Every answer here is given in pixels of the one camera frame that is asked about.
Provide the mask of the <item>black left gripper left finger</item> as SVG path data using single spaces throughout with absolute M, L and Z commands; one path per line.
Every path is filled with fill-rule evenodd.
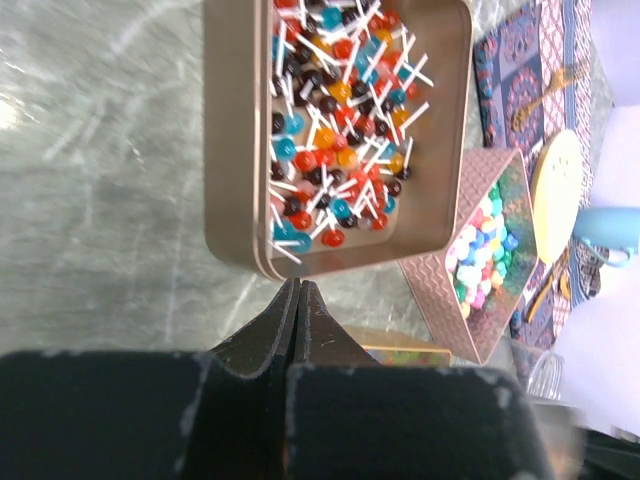
M 235 375 L 261 375 L 289 349 L 299 296 L 300 279 L 286 280 L 262 312 L 210 352 Z

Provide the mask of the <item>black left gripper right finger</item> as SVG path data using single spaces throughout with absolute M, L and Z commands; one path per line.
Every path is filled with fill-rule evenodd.
M 293 361 L 311 364 L 377 364 L 377 361 L 333 318 L 318 285 L 301 284 L 296 312 Z

